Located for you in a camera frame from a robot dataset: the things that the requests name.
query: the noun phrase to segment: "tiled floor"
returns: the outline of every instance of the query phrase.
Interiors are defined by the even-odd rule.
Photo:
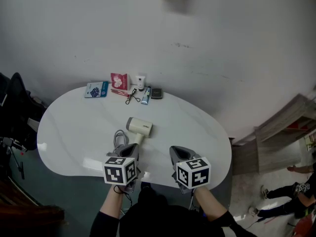
[[[313,158],[310,153],[305,149],[304,141],[299,141],[299,147],[302,151],[302,162],[297,166],[309,165],[313,163]],[[297,145],[292,147],[293,150],[297,149]],[[311,174],[298,174],[289,172],[286,169],[267,173],[259,174],[244,174],[233,177],[233,189],[230,212],[235,217],[236,221],[248,228],[252,223],[257,221],[258,218],[253,218],[247,211],[249,206],[254,205],[259,209],[269,209],[280,206],[289,201],[290,198],[282,197],[275,199],[263,200],[260,197],[260,187],[265,185],[267,189],[274,190],[286,185],[292,185],[294,182],[306,182]],[[287,237],[291,236],[293,227],[288,225],[289,221],[293,224],[293,216],[278,217],[273,220],[265,220],[255,223],[249,228],[249,231],[258,237]],[[226,237],[235,237],[230,230],[225,230]]]

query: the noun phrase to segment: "black chair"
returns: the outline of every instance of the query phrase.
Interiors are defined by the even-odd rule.
[[[28,123],[40,122],[46,108],[30,97],[19,73],[15,73],[9,82],[1,79],[1,89],[5,83],[6,90],[0,94],[0,137],[13,138],[27,150],[34,150],[37,148],[37,131]]]

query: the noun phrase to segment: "hand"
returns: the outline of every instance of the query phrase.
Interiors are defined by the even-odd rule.
[[[287,170],[290,172],[294,172],[295,171],[296,166],[293,165],[292,167],[288,167]]]

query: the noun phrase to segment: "small black box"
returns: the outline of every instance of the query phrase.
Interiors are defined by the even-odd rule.
[[[151,99],[162,99],[162,89],[152,88],[150,98]]]

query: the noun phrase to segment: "white table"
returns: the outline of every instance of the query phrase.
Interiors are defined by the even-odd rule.
[[[141,181],[178,188],[169,156],[170,146],[182,146],[207,157],[212,165],[212,189],[226,177],[232,151],[222,126],[198,107],[171,94],[150,99],[148,105],[130,101],[108,90],[105,98],[84,98],[85,87],[56,99],[43,115],[38,130],[38,150],[44,164],[65,176],[103,176],[102,161],[113,150],[113,136],[126,131],[129,117],[154,124],[151,137],[140,150]],[[136,96],[142,98],[143,92]],[[135,134],[126,131],[130,143]]]

